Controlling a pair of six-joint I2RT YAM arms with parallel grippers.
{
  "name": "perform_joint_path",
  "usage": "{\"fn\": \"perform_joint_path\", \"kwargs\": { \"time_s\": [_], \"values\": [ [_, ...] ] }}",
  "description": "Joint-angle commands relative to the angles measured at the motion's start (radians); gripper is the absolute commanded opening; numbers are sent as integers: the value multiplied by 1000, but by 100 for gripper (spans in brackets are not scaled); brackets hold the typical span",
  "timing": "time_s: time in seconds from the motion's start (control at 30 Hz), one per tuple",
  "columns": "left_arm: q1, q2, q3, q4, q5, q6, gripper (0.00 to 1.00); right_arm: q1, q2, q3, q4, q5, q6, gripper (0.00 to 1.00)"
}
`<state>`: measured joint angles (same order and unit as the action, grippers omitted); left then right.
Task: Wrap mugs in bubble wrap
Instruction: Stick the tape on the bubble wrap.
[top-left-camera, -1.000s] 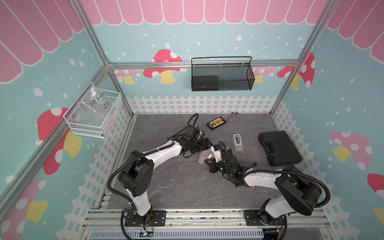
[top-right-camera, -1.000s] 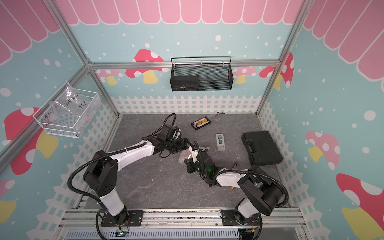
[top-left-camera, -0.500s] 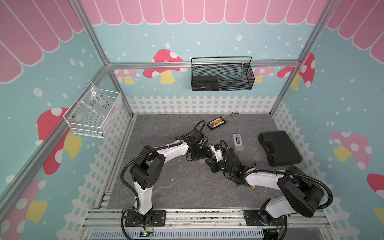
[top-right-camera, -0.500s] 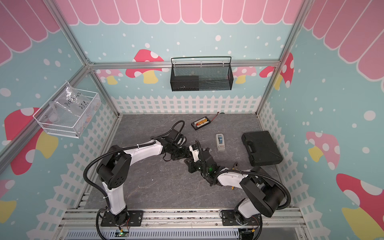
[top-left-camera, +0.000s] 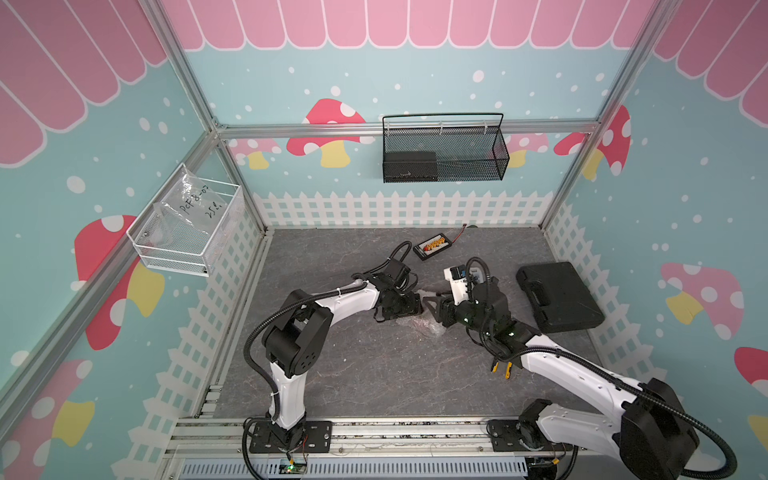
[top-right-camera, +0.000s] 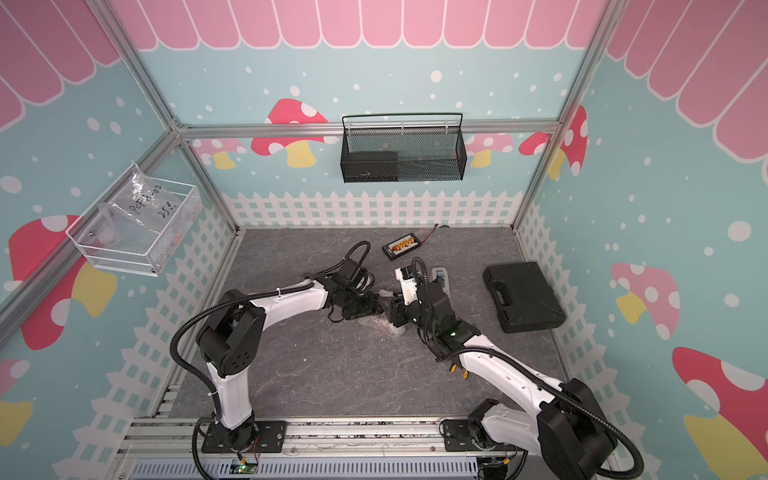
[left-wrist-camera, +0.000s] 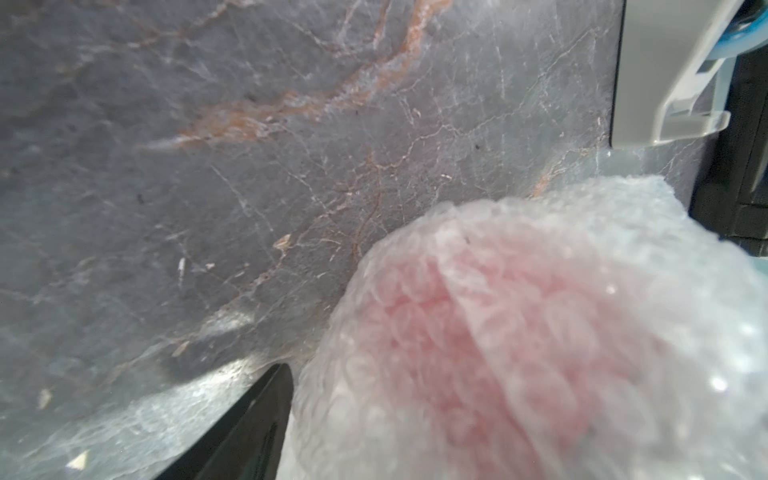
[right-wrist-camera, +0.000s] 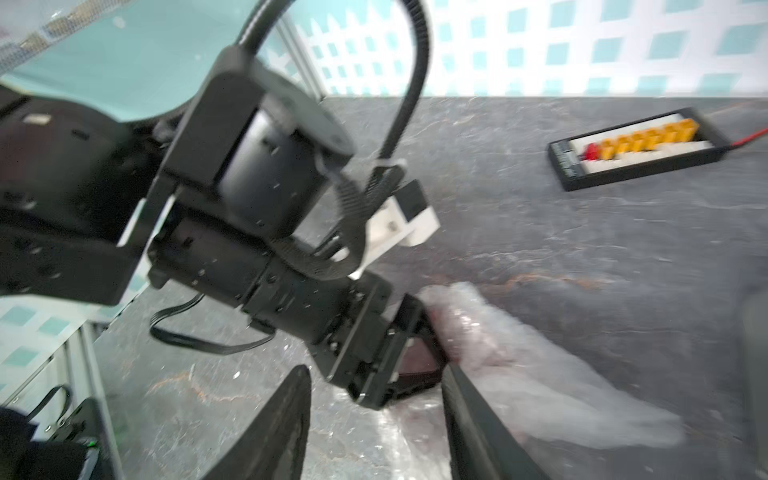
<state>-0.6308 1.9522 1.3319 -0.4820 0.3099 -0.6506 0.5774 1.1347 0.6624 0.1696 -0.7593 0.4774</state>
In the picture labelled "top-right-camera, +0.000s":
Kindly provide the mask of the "clear bubble wrap sheet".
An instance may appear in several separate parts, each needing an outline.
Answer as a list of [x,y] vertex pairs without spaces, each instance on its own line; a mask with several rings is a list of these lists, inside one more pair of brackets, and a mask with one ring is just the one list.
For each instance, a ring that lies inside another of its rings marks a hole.
[[402,327],[395,327],[388,319],[386,314],[377,314],[371,316],[365,316],[357,320],[357,322],[364,327],[374,329],[380,334],[391,338],[397,338],[404,333]]

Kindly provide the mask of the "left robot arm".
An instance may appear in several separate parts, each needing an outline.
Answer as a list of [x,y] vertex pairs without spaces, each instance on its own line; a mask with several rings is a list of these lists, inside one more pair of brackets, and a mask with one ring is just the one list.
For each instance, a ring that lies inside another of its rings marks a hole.
[[234,452],[254,445],[259,428],[250,402],[248,370],[263,332],[311,311],[339,310],[332,322],[357,320],[382,312],[372,291],[375,276],[363,262],[371,244],[360,241],[337,264],[307,274],[296,285],[244,294],[230,290],[183,323],[169,344],[172,360],[201,380],[214,404],[208,419],[215,443]]

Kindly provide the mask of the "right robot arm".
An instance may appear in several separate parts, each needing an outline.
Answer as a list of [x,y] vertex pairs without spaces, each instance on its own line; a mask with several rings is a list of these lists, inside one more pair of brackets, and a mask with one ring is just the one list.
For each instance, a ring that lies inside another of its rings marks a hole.
[[421,258],[396,269],[395,277],[401,292],[392,300],[392,322],[414,325],[436,361],[480,376],[529,417],[519,420],[498,402],[482,404],[469,417],[480,448],[507,444],[535,453],[559,479],[642,476],[645,461],[639,448],[607,420],[585,383],[544,375],[499,349],[456,315]]

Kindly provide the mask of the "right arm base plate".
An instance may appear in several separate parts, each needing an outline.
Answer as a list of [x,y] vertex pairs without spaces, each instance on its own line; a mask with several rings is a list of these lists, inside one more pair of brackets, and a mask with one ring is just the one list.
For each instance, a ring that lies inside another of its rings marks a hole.
[[470,422],[464,419],[443,419],[439,424],[444,448],[447,452],[480,451],[470,431]]

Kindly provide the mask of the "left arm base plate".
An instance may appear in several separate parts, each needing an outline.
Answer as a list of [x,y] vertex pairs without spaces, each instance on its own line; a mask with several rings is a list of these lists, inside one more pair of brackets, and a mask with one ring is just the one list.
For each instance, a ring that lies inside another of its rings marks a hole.
[[285,421],[246,421],[234,430],[214,423],[203,437],[205,454],[250,452],[280,453],[286,439],[288,423]]

